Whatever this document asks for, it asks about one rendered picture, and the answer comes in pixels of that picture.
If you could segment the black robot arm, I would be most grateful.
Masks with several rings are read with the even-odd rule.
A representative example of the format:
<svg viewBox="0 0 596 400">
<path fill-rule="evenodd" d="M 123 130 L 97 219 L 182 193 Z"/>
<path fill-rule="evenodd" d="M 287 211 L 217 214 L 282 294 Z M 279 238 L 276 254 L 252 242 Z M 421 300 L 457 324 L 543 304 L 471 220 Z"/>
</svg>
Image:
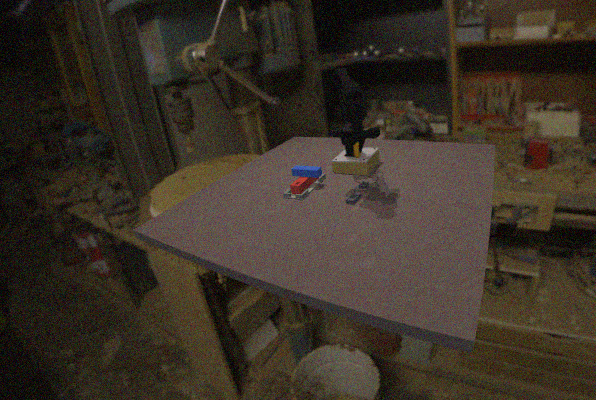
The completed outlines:
<svg viewBox="0 0 596 400">
<path fill-rule="evenodd" d="M 355 157 L 354 151 L 345 137 L 356 137 L 356 142 L 359 142 L 358 138 L 360 138 L 359 135 L 362 132 L 359 121 L 364 120 L 367 114 L 366 109 L 360 103 L 364 101 L 365 96 L 360 85 L 356 81 L 351 81 L 348 71 L 344 67 L 334 70 L 330 74 L 329 79 L 333 89 L 337 92 L 340 104 L 343 120 L 342 131 L 344 133 L 341 135 L 341 139 L 343 145 L 346 146 L 346 154 L 344 156 Z M 351 122 L 347 117 L 352 117 L 355 119 L 355 122 Z"/>
</svg>

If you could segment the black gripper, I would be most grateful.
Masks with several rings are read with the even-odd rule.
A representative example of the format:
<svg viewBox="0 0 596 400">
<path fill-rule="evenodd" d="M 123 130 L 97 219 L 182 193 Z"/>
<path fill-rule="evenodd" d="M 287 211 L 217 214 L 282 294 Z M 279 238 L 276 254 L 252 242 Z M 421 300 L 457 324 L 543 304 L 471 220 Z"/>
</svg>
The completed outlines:
<svg viewBox="0 0 596 400">
<path fill-rule="evenodd" d="M 352 117 L 347 117 L 347 119 L 350 119 L 351 122 L 355 122 L 355 119 L 353 119 Z M 359 141 L 359 153 L 361 153 L 362 148 L 363 148 L 363 144 L 365 142 L 365 140 L 367 138 L 369 139 L 375 139 L 380 135 L 380 129 L 379 128 L 370 128 L 369 130 L 363 130 L 364 126 L 363 126 L 363 121 L 359 121 L 360 125 L 361 125 L 361 129 L 362 132 L 360 133 L 360 138 L 358 138 Z M 342 131 L 343 128 L 336 128 L 333 131 L 333 137 L 340 137 L 343 133 Z M 353 145 L 356 143 L 356 137 L 355 138 L 351 138 L 351 137 L 345 137 L 345 139 L 347 139 L 353 149 Z"/>
</svg>

